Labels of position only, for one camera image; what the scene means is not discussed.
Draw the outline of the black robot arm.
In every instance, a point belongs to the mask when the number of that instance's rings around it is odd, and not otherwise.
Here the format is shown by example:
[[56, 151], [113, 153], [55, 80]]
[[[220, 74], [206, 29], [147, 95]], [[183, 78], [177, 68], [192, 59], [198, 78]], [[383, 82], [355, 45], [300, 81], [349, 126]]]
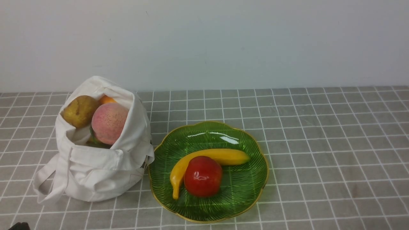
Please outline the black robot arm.
[[18, 222], [10, 227], [8, 230], [31, 230], [27, 222]]

